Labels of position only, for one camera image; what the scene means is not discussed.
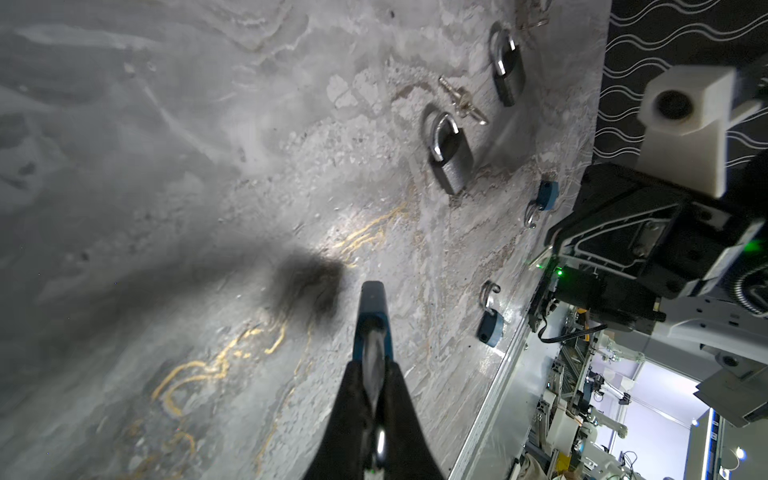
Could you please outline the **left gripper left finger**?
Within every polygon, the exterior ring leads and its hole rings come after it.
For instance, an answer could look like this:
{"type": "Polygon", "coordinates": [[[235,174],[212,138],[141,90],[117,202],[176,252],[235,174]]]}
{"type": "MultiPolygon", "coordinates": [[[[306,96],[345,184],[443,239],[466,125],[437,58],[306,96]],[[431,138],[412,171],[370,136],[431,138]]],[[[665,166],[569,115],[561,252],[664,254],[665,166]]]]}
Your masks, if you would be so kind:
{"type": "Polygon", "coordinates": [[[347,363],[328,425],[304,479],[363,479],[372,425],[360,361],[347,363]]]}

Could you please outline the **black padlock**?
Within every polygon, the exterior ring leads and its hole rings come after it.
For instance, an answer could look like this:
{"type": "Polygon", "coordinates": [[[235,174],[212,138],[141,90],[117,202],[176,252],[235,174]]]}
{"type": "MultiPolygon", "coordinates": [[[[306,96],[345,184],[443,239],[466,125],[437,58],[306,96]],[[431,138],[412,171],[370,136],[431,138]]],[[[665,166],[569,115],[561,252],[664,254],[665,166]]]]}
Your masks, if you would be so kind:
{"type": "Polygon", "coordinates": [[[422,114],[420,135],[440,186],[448,195],[460,194],[474,170],[474,156],[464,130],[452,114],[429,103],[422,114]]]}
{"type": "Polygon", "coordinates": [[[516,105],[526,85],[526,72],[520,45],[510,29],[498,26],[490,38],[492,78],[499,100],[505,107],[516,105]]]}

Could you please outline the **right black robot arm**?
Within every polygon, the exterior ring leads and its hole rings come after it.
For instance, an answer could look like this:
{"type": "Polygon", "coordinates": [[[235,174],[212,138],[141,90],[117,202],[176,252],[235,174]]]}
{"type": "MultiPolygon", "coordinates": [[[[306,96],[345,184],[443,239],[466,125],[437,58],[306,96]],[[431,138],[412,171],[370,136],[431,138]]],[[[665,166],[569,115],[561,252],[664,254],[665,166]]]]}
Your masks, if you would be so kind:
{"type": "Polygon", "coordinates": [[[583,309],[595,329],[644,335],[716,367],[696,397],[732,425],[767,416],[767,172],[712,198],[615,164],[588,167],[551,227],[527,312],[583,309]]]}

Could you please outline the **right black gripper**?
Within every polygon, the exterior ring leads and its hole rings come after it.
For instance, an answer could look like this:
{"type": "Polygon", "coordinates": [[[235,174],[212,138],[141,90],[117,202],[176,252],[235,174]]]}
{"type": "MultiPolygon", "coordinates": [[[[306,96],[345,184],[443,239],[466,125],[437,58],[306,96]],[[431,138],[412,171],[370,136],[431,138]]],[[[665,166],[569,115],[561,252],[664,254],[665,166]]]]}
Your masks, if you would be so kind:
{"type": "Polygon", "coordinates": [[[572,212],[545,243],[560,259],[676,299],[710,292],[765,220],[735,201],[600,163],[585,170],[572,212]]]}

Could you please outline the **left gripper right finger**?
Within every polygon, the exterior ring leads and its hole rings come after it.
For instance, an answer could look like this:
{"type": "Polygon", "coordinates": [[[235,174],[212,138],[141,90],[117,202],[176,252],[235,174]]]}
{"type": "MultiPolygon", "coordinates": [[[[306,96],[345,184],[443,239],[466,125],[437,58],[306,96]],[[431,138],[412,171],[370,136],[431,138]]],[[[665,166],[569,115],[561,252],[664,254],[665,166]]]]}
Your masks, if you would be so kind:
{"type": "Polygon", "coordinates": [[[386,361],[379,420],[385,432],[385,479],[443,479],[422,432],[400,366],[386,361]]]}

